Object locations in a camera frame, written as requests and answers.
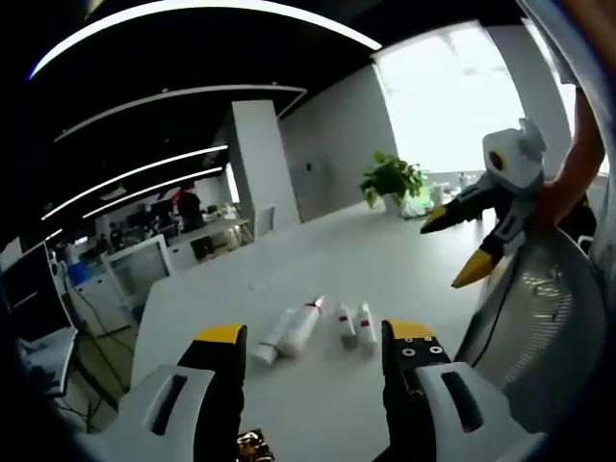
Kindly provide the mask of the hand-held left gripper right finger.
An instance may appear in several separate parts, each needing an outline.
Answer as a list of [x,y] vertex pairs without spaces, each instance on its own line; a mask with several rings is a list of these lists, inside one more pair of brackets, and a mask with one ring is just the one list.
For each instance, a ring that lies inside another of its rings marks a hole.
[[496,461],[518,442],[506,396],[427,327],[382,322],[390,461]]

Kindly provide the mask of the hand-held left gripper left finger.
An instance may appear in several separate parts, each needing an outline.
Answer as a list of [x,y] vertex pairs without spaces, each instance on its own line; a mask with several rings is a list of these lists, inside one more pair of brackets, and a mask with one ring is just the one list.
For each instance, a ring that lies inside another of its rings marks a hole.
[[234,461],[244,409],[247,327],[210,327],[149,373],[103,432],[106,461]]

